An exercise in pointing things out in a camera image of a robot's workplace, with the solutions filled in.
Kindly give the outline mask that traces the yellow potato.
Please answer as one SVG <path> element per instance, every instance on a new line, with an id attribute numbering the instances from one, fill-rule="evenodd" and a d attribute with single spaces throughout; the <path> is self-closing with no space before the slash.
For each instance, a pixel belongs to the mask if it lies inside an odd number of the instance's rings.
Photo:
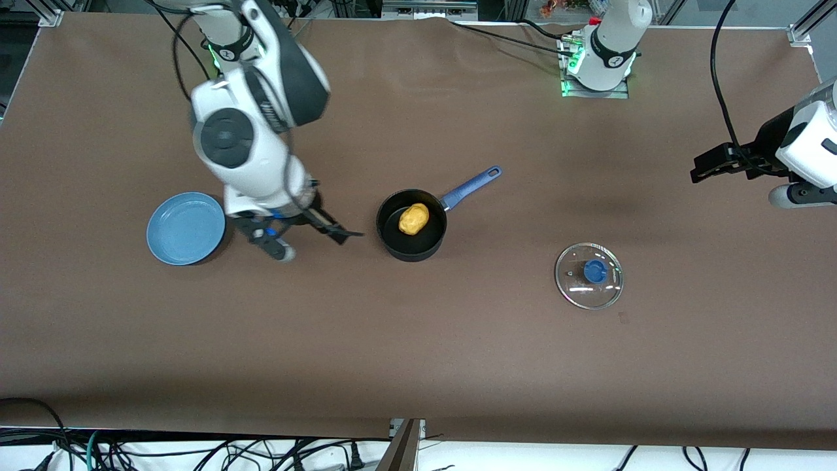
<path id="1" fill-rule="evenodd" d="M 401 213 L 398 229 L 407 236 L 418 235 L 430 222 L 430 210 L 424 203 L 414 203 Z"/>

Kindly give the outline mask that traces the glass lid with blue knob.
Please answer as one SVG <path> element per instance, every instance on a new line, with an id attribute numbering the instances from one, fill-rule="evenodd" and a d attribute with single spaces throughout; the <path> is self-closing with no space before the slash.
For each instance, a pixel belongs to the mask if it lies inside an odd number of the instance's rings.
<path id="1" fill-rule="evenodd" d="M 586 310 L 612 306 L 624 291 L 619 260 L 595 243 L 577 243 L 562 251 L 555 262 L 554 280 L 564 299 Z"/>

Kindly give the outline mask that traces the blue round plate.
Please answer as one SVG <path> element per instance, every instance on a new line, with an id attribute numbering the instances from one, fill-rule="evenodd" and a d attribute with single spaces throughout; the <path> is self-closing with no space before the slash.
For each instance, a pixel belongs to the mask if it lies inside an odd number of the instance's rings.
<path id="1" fill-rule="evenodd" d="M 165 200 L 150 215 L 146 245 L 159 262 L 190 266 L 212 256 L 226 232 L 226 215 L 215 197 L 184 192 Z"/>

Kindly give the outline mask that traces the brown table cover sheet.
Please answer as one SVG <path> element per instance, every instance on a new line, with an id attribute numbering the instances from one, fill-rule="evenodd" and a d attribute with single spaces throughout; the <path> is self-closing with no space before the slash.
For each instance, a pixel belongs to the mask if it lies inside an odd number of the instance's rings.
<path id="1" fill-rule="evenodd" d="M 150 215 L 220 192 L 192 146 L 170 30 L 75 13 L 35 40 L 0 126 L 0 397 L 70 427 L 445 440 L 837 449 L 837 208 L 778 209 L 779 180 L 693 184 L 726 141 L 707 29 L 652 29 L 628 99 L 563 97 L 544 52 L 443 19 L 316 20 L 323 119 L 293 131 L 324 205 L 271 259 L 236 236 L 168 266 Z M 442 197 L 439 250 L 395 259 L 379 207 Z M 559 254 L 624 270 L 573 306 Z"/>

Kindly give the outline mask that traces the grey device box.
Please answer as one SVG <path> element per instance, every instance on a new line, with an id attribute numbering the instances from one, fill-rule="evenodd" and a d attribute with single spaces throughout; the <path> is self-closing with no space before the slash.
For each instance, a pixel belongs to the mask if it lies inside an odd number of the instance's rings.
<path id="1" fill-rule="evenodd" d="M 440 17 L 452 21 L 478 21 L 477 0 L 382 0 L 382 19 L 425 19 Z"/>

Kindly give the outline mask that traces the aluminium frame profile corner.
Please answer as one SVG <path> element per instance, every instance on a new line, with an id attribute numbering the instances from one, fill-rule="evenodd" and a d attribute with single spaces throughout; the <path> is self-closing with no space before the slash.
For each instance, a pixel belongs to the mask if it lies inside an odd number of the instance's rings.
<path id="1" fill-rule="evenodd" d="M 817 0 L 798 20 L 787 27 L 787 38 L 792 47 L 808 46 L 810 33 L 832 13 L 837 11 L 837 0 Z"/>

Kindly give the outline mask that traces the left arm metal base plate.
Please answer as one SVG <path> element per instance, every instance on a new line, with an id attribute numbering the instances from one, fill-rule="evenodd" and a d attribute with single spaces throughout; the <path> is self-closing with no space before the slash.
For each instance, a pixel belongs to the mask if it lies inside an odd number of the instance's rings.
<path id="1" fill-rule="evenodd" d="M 576 35 L 562 35 L 556 40 L 559 51 L 573 52 L 573 56 L 582 54 L 582 39 Z M 569 66 L 576 61 L 569 57 L 561 56 L 558 59 L 560 66 L 561 93 L 563 97 L 597 98 L 597 99 L 628 99 L 628 76 L 631 68 L 628 67 L 622 76 L 618 86 L 610 90 L 593 90 L 584 86 L 574 75 L 569 73 Z"/>

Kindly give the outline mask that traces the metal frame post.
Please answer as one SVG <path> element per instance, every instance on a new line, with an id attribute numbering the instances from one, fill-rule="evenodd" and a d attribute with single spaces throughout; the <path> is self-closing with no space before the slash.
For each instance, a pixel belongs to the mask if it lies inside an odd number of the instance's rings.
<path id="1" fill-rule="evenodd" d="M 426 438 L 426 421 L 395 418 L 390 428 L 394 436 L 375 471 L 416 471 L 419 442 Z"/>

